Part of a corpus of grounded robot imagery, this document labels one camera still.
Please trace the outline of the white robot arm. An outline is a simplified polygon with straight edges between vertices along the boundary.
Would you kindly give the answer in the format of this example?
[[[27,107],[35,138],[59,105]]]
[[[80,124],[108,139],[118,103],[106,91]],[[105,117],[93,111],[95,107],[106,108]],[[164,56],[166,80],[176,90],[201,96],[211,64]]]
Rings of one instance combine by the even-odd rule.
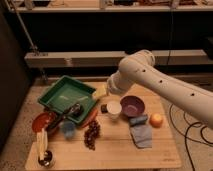
[[[133,84],[144,86],[213,129],[213,92],[170,77],[154,65],[155,57],[148,50],[124,57],[107,80],[108,91],[123,95]]]

